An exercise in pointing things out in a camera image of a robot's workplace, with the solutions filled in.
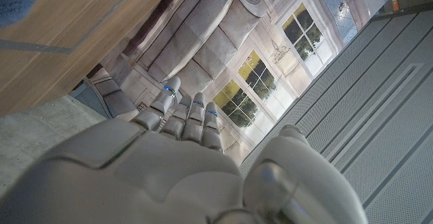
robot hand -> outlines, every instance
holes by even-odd
[[[0,200],[2,223],[366,223],[345,178],[293,126],[245,180],[221,151],[217,107],[173,77],[131,122],[106,120],[38,159]]]

gray couch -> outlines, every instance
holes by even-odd
[[[184,0],[138,63],[160,82],[178,76],[194,95],[222,73],[266,9],[263,0]]]

floor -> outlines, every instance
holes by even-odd
[[[48,149],[103,120],[103,116],[68,95],[1,117],[0,196]]]
[[[0,30],[0,116],[69,93],[159,1],[37,0]]]

window pane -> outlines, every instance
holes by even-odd
[[[268,87],[268,89],[272,92],[275,90],[275,88],[277,87],[277,81],[275,80],[275,78],[272,76],[271,72],[269,72],[269,70],[265,70],[261,76],[261,79],[263,81],[263,83],[266,85],[266,87]]]
[[[238,126],[239,128],[244,128],[248,126],[248,123],[250,123],[250,119],[245,116],[245,114],[237,109],[234,111],[229,118]]]
[[[257,75],[261,75],[262,72],[266,69],[266,65],[260,60],[255,68],[253,68]]]
[[[237,83],[232,79],[227,85],[225,85],[223,91],[231,99],[240,89],[239,85],[237,85]]]
[[[235,96],[233,96],[233,98],[231,98],[231,100],[236,104],[236,106],[238,106],[245,99],[245,97],[246,97],[246,94],[244,93],[244,91],[242,89],[239,89],[237,91],[237,93],[235,94]]]
[[[331,47],[329,47],[326,41],[317,48],[317,54],[322,59],[323,63],[327,63],[330,58],[333,58]]]
[[[269,94],[271,93],[263,84],[263,82],[261,80],[259,80],[256,84],[256,86],[254,86],[254,88],[252,88],[252,90],[254,90],[254,92],[256,92],[256,94],[259,96],[259,98],[261,98],[262,100],[265,100],[268,98]]]
[[[258,127],[252,123],[250,125],[248,125],[245,130],[244,133],[254,142],[254,143],[260,143],[260,141],[262,141],[262,139],[265,137],[265,134],[262,133],[261,130],[258,129]]]
[[[253,88],[255,86],[255,84],[257,83],[258,80],[258,76],[255,73],[250,73],[250,76],[248,76],[248,78],[245,80],[246,83],[249,84],[249,86],[251,88]]]
[[[317,46],[323,39],[323,35],[320,32],[319,28],[317,28],[316,24],[314,24],[307,32],[306,35],[309,37],[313,47]]]
[[[227,104],[225,104],[225,106],[223,106],[223,107],[221,108],[221,110],[222,110],[226,115],[230,115],[230,113],[232,113],[235,109],[236,109],[236,105],[233,104],[233,102],[227,102]]]
[[[254,124],[260,129],[260,131],[262,131],[262,133],[267,134],[272,129],[273,123],[264,112],[258,112],[255,119]]]
[[[295,16],[304,30],[308,29],[313,23],[313,19],[311,18],[303,3],[301,3],[298,9],[295,11]]]
[[[295,49],[304,61],[313,52],[313,48],[305,37],[301,38],[301,40],[295,44]]]
[[[242,64],[242,67],[239,68],[237,71],[241,77],[246,80],[248,76],[250,76],[250,73],[252,72],[252,68],[248,65],[248,63],[245,61],[244,64]]]
[[[258,56],[255,50],[252,50],[245,62],[247,62],[251,68],[255,68],[257,64],[260,62],[260,57]]]
[[[215,104],[219,106],[219,108],[223,108],[228,102],[230,102],[230,98],[228,98],[222,91],[220,91],[218,95],[214,97],[213,102],[215,102]]]
[[[239,107],[244,113],[245,115],[250,118],[251,120],[254,120],[254,115],[257,112],[257,106],[256,104],[250,99],[250,98],[246,98],[242,104]]]
[[[272,94],[278,99],[279,103],[284,107],[284,109],[289,108],[293,102],[293,97],[286,91],[282,84],[277,84],[277,88],[272,92]]]
[[[265,104],[276,118],[280,118],[281,115],[283,115],[283,113],[286,111],[281,103],[279,103],[278,99],[273,95],[269,96],[269,99],[265,102]]]
[[[311,74],[315,76],[317,72],[322,68],[322,63],[320,62],[319,57],[315,55],[311,55],[306,61],[305,65],[309,68]]]
[[[290,42],[295,43],[302,35],[302,30],[299,28],[298,23],[295,21],[293,15],[291,15],[282,26],[287,38]]]

couch cushion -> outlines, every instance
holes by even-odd
[[[149,73],[157,81],[165,81],[184,68],[217,28],[232,1],[201,0],[150,66]]]
[[[209,74],[193,60],[189,61],[176,76],[182,81],[181,88],[192,97],[212,82]]]
[[[220,28],[212,33],[205,44],[193,57],[211,77],[216,79],[227,67],[237,49]]]
[[[239,49],[259,20],[260,18],[251,14],[240,0],[233,0],[219,27]]]

